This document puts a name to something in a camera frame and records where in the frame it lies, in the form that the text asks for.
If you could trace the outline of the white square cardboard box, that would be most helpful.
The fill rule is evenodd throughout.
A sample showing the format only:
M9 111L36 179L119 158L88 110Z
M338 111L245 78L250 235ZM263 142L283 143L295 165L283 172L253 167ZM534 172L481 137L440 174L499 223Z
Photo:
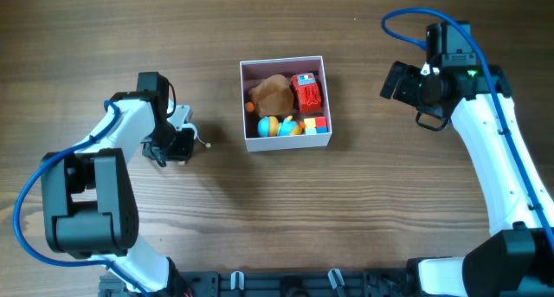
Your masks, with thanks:
M257 136L258 120L254 119L252 115L248 115L246 107L243 106L243 135L249 152L310 148L328 145L333 133L332 116L325 78L325 64L321 55L241 61L242 104L247 102L247 90L255 85L259 85L267 77L273 74L292 76L302 72L313 72L319 84L320 92L323 97L322 116L325 116L326 119L327 132L313 135L261 138Z

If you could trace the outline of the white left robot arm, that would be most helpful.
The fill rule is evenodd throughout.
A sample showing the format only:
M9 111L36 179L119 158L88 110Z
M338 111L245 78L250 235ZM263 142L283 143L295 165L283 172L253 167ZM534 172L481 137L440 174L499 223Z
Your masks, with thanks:
M47 154L38 171L44 229L52 251L71 265L101 265L130 293L189 296L175 263L139 234L139 211L127 164L139 147L160 166L184 161L195 135L182 125L186 106L161 94L118 93L106 116L79 144Z

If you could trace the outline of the orange duck toy blue shirt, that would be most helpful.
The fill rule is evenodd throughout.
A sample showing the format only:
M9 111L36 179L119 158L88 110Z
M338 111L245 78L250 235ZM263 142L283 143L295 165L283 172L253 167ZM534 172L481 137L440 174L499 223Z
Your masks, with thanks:
M261 138L294 136L301 135L304 132L304 126L294 120L292 115L283 120L275 116L267 116L259 120L257 132Z

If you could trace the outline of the colourful two-by-two puzzle cube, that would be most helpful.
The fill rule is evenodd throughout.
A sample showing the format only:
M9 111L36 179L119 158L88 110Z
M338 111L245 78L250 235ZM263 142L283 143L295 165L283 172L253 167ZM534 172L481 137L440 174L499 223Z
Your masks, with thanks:
M328 133L326 117L304 118L302 121L305 135L315 135Z

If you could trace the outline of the red toy fire truck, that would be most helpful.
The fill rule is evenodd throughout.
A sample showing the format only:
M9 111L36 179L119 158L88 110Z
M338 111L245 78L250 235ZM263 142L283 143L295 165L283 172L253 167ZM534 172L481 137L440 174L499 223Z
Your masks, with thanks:
M322 110L322 96L314 73L296 74L292 78L301 113L317 113Z

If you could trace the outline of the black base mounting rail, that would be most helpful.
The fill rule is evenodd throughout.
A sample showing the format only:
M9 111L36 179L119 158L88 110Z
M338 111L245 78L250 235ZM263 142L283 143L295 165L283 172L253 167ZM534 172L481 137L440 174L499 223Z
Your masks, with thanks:
M333 268L319 273L253 273L235 271L186 272L174 288L151 292L151 296L196 297L287 297L287 296L414 296L415 277L403 268L366 269L345 272Z

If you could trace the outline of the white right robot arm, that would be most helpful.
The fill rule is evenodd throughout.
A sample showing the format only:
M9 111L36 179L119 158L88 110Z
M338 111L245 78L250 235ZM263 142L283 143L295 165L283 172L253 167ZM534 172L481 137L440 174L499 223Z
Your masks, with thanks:
M553 222L553 200L526 149L515 118L512 90L498 66L486 84L478 66L422 74L396 61L382 97L450 122L472 159L486 201L490 238L463 257L416 263L422 294L551 296L553 253L537 212Z

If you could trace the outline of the brown plush toy with carrot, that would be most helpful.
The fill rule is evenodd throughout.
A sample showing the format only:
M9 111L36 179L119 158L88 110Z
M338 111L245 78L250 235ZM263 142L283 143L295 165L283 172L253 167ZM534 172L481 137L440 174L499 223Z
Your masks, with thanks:
M282 74L274 74L251 88L248 97L246 111L260 118L290 115L294 110L294 94L290 82Z

